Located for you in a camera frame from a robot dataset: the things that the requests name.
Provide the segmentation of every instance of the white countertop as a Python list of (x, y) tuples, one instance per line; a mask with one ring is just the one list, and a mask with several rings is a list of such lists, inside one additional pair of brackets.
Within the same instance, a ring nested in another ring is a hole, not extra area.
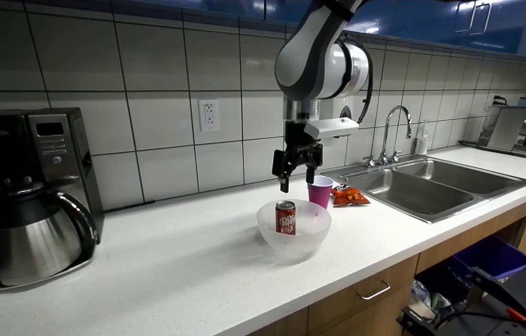
[[(526, 178), (526, 159), (467, 147), (431, 156)], [(256, 223), (282, 198), (276, 181), (106, 215), (86, 268), (30, 291), (0, 293), (0, 335), (242, 336), (526, 202), (526, 187), (429, 225), (379, 202), (330, 208), (320, 250), (278, 259)]]

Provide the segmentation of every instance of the trash bin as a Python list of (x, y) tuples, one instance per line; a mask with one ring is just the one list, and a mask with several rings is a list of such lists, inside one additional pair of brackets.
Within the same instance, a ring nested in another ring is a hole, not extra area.
[(478, 266), (500, 282), (526, 268), (526, 254), (499, 238), (489, 236), (450, 257), (445, 262), (451, 270), (465, 277)]

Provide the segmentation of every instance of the plastic bowl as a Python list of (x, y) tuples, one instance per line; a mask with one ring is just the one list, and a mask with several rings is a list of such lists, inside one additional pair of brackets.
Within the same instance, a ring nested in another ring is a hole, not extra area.
[(259, 231), (282, 257), (309, 257), (327, 237), (332, 216), (318, 204), (303, 200), (290, 201), (297, 206), (295, 235), (276, 232), (276, 202), (265, 204), (257, 212)]

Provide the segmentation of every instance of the sink basin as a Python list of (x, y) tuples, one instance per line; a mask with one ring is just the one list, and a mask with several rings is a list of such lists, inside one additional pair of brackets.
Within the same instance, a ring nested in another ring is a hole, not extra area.
[(427, 220), (434, 220), (444, 212), (456, 212), (460, 206), (476, 199), (463, 191), (389, 169), (353, 176), (348, 183)]
[(413, 155), (401, 161), (381, 168), (359, 165), (323, 174), (426, 223), (526, 185), (526, 179), (432, 157)]
[(485, 197), (504, 194), (510, 187), (521, 182), (521, 179), (512, 176), (436, 160), (402, 164), (394, 167), (394, 170)]

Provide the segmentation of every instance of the cabinet handle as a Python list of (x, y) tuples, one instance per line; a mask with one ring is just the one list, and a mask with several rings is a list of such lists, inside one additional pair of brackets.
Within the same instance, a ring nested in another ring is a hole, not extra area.
[[(457, 5), (457, 9), (456, 9), (456, 17), (460, 11), (460, 6), (462, 4), (465, 4), (465, 2), (461, 2)], [(470, 28), (472, 28), (472, 24), (474, 23), (474, 13), (476, 13), (477, 11), (477, 2), (474, 1), (474, 3), (472, 4), (472, 16), (470, 17), (470, 25), (468, 25), (468, 28), (466, 29), (463, 29), (463, 30), (454, 30), (455, 33), (465, 33), (465, 32), (468, 32), (468, 30), (470, 30)]]
[(485, 32), (487, 31), (487, 26), (489, 25), (489, 19), (491, 18), (491, 3), (482, 4), (481, 6), (478, 6), (478, 7), (483, 7), (483, 6), (489, 6), (489, 11), (487, 12), (487, 19), (485, 20), (485, 26), (483, 27), (483, 31), (472, 33), (470, 35), (482, 35), (482, 34), (485, 34)]
[(361, 298), (363, 300), (371, 300), (372, 298), (376, 297), (377, 295), (381, 295), (381, 294), (385, 293), (386, 291), (389, 291), (389, 289), (391, 289), (391, 286), (389, 285), (389, 283), (387, 283), (387, 281), (381, 280), (381, 283), (383, 283), (386, 287), (384, 289), (381, 289), (379, 292), (376, 292), (375, 294), (373, 294), (371, 296), (364, 296), (364, 295), (361, 295), (359, 292), (356, 292), (356, 295), (358, 295), (359, 298)]

